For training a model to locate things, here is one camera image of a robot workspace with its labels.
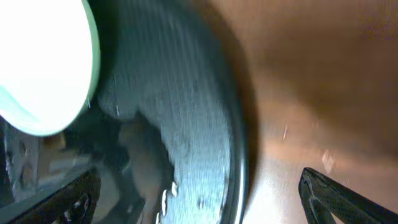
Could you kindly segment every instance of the glossy surface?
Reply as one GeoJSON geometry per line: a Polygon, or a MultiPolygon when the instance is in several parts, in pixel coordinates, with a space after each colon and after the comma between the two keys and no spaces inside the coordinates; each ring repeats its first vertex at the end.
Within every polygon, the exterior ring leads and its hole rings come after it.
{"type": "Polygon", "coordinates": [[[240,84],[250,143],[244,223],[306,223],[314,168],[398,212],[398,1],[195,5],[240,84]]]}
{"type": "Polygon", "coordinates": [[[1,2],[0,21],[1,116],[35,136],[62,131],[90,107],[98,81],[100,44],[90,6],[1,2]]]}

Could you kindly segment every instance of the brown surface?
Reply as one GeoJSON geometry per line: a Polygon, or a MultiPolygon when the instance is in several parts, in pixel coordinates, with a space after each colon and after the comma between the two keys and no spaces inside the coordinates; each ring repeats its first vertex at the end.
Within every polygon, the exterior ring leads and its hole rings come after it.
{"type": "Polygon", "coordinates": [[[244,223],[306,223],[299,178],[304,167],[326,174],[324,155],[331,178],[398,212],[398,1],[195,4],[243,99],[244,223]]]}

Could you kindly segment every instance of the metal surface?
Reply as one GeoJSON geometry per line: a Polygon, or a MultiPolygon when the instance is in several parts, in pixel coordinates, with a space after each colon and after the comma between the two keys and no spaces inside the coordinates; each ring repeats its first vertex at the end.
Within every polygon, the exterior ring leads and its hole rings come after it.
{"type": "Polygon", "coordinates": [[[304,167],[397,213],[398,2],[193,2],[246,90],[243,223],[307,223],[304,167]]]}
{"type": "Polygon", "coordinates": [[[218,41],[173,0],[90,1],[103,66],[98,104],[114,119],[137,112],[158,127],[178,195],[161,223],[239,223],[246,146],[234,83],[218,41]]]}

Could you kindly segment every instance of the textured black plastic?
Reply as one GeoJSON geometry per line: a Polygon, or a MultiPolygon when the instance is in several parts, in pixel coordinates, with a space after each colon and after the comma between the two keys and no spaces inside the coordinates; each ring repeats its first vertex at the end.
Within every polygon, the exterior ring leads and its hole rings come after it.
{"type": "Polygon", "coordinates": [[[346,224],[398,223],[394,212],[311,168],[304,168],[298,192],[309,224],[335,224],[331,213],[346,224]]]}
{"type": "Polygon", "coordinates": [[[232,76],[197,15],[173,0],[90,0],[101,44],[98,104],[161,132],[178,195],[162,223],[239,223],[246,144],[232,76]]]}

